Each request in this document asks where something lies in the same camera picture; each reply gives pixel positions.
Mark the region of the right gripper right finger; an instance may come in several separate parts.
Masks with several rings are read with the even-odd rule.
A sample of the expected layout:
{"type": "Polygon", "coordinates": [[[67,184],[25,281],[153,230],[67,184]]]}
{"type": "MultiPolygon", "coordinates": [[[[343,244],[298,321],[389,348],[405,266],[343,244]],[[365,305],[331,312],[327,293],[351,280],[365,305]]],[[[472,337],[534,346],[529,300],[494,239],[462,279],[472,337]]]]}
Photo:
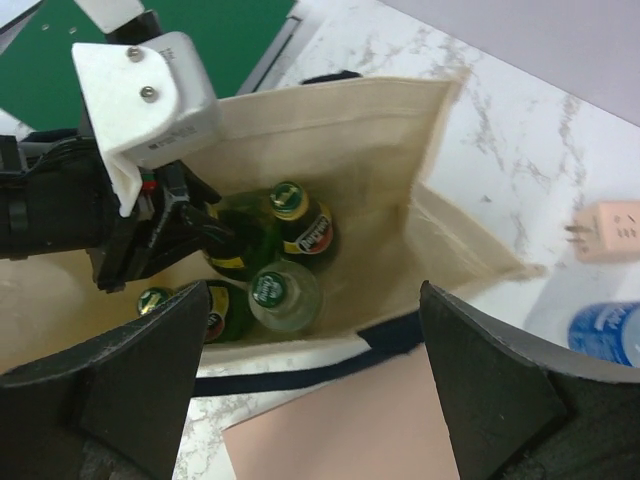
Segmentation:
{"type": "Polygon", "coordinates": [[[421,286],[420,320],[463,479],[636,479],[639,371],[421,286]]]}

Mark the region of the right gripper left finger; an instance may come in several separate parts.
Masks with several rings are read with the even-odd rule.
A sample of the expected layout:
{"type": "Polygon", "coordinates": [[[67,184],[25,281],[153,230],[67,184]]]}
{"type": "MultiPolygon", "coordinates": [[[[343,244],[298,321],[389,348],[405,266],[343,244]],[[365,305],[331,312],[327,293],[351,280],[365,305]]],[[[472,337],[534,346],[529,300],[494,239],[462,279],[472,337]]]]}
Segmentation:
{"type": "Polygon", "coordinates": [[[4,479],[169,479],[209,312],[204,283],[1,376],[4,479]]]}

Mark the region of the green Perrier bottle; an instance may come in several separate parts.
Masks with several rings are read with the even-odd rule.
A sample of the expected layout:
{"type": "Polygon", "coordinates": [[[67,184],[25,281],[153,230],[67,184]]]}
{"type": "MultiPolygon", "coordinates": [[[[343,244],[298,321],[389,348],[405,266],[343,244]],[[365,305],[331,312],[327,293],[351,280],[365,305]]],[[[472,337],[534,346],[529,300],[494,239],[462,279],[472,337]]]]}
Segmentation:
{"type": "Polygon", "coordinates": [[[174,291],[162,286],[154,286],[145,289],[138,297],[136,311],[139,316],[144,316],[159,305],[170,299],[174,291]]]}

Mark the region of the Pocari Sweat water bottle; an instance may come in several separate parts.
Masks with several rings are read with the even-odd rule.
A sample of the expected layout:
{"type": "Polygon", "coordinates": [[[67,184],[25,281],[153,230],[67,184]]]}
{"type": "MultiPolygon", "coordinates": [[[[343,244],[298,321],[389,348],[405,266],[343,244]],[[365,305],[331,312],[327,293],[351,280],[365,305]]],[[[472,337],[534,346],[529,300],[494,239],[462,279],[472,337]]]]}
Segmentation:
{"type": "Polygon", "coordinates": [[[639,367],[639,303],[589,305],[568,326],[568,348],[590,357],[639,367]]]}

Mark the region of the beige canvas tote bag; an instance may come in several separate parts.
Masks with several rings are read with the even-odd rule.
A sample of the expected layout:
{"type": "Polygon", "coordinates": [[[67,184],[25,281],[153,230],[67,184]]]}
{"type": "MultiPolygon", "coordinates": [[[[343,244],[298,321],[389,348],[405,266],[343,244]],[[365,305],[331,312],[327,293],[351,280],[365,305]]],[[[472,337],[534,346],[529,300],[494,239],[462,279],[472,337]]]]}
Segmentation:
{"type": "MultiPolygon", "coordinates": [[[[463,296],[529,280],[527,264],[427,186],[460,82],[317,77],[299,87],[224,99],[223,138],[183,163],[222,196],[301,184],[331,211],[338,252],[320,271],[327,309],[312,341],[361,336],[367,353],[309,372],[202,380],[199,396],[304,388],[381,363],[421,340],[417,291],[429,280],[463,296]]],[[[142,280],[202,274],[195,252],[142,280]]],[[[93,281],[84,250],[1,256],[1,368],[58,353],[115,328],[123,295],[93,281]]]]}

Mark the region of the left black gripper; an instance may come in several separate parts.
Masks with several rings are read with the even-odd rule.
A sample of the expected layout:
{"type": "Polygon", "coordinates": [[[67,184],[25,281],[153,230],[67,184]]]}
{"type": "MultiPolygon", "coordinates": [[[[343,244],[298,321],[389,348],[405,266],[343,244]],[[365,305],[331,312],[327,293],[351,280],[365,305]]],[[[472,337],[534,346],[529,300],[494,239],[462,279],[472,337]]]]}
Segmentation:
{"type": "Polygon", "coordinates": [[[84,250],[94,283],[112,293],[235,241],[207,212],[220,195],[182,161],[139,172],[143,186],[124,217],[93,138],[70,129],[2,136],[2,258],[84,250]]]}

